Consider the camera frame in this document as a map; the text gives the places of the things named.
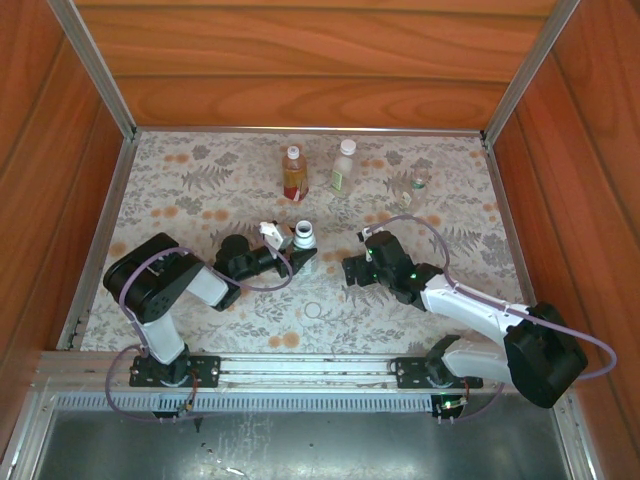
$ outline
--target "clear plastic bottle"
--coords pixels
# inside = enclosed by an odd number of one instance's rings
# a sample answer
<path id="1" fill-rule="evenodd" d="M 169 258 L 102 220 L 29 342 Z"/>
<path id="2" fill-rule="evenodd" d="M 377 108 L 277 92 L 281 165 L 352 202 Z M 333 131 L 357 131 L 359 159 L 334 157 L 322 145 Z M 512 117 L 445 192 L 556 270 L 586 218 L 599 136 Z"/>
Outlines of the clear plastic bottle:
<path id="1" fill-rule="evenodd" d="M 351 139 L 343 140 L 340 153 L 333 162 L 331 172 L 331 193 L 336 197 L 345 198 L 353 187 L 353 154 L 356 152 L 356 142 Z"/>
<path id="2" fill-rule="evenodd" d="M 417 213 L 424 206 L 428 181 L 429 172 L 427 169 L 414 167 L 408 181 L 402 185 L 398 201 L 409 213 Z"/>
<path id="3" fill-rule="evenodd" d="M 307 159 L 295 145 L 287 149 L 282 159 L 284 196 L 299 202 L 309 193 Z"/>

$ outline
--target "metal floor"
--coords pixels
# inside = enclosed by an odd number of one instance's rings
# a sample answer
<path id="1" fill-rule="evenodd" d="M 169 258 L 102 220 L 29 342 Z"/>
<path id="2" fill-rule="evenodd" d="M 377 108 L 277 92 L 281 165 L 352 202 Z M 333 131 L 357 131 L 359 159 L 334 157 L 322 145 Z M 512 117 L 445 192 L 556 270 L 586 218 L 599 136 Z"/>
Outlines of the metal floor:
<path id="1" fill-rule="evenodd" d="M 228 413 L 144 424 L 111 412 L 57 412 L 39 479 L 564 479 L 551 411 L 503 396 L 469 423 L 427 414 Z"/>

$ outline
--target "brown bottle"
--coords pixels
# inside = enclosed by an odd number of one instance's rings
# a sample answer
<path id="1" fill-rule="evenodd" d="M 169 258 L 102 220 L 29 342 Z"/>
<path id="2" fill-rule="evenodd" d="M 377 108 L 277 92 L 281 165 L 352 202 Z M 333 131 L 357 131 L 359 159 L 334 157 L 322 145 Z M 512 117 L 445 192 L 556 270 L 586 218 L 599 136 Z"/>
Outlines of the brown bottle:
<path id="1" fill-rule="evenodd" d="M 299 202 L 309 192 L 307 180 L 307 159 L 300 153 L 300 149 L 291 146 L 282 159 L 284 196 Z"/>

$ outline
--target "bottle cap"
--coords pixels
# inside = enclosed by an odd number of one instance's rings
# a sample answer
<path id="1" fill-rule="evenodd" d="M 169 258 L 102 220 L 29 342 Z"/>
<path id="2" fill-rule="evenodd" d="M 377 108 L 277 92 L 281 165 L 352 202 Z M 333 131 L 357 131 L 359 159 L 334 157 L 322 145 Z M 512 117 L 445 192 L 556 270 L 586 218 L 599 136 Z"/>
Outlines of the bottle cap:
<path id="1" fill-rule="evenodd" d="M 314 248 L 316 246 L 316 236 L 313 234 L 313 225 L 307 220 L 302 220 L 296 224 L 296 235 L 293 244 L 301 249 Z"/>
<path id="2" fill-rule="evenodd" d="M 411 174 L 411 183 L 415 187 L 424 187 L 426 183 L 429 181 L 429 172 L 426 168 L 423 167 L 415 167 L 413 169 L 413 173 Z"/>
<path id="3" fill-rule="evenodd" d="M 299 156 L 300 156 L 300 149 L 298 147 L 296 147 L 295 145 L 292 145 L 289 148 L 287 148 L 287 157 L 289 157 L 291 160 L 295 160 Z"/>
<path id="4" fill-rule="evenodd" d="M 340 144 L 340 151 L 344 155 L 353 155 L 356 151 L 356 142 L 354 142 L 350 138 L 343 140 Z"/>

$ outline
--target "wooden wall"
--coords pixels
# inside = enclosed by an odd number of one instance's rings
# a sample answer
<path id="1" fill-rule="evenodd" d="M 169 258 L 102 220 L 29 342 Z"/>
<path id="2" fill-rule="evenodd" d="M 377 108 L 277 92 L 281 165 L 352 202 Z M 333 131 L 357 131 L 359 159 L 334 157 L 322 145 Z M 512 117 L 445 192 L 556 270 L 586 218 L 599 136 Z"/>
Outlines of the wooden wall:
<path id="1" fill-rule="evenodd" d="M 619 355 L 578 386 L 612 479 L 640 471 L 639 45 L 637 0 L 583 1 L 495 145 L 537 297 Z"/>
<path id="2" fill-rule="evenodd" d="M 1 454 L 66 319 L 122 144 L 43 0 L 3 2 L 0 125 Z"/>
<path id="3" fill-rule="evenodd" d="M 77 0 L 136 122 L 484 129 L 555 0 Z"/>

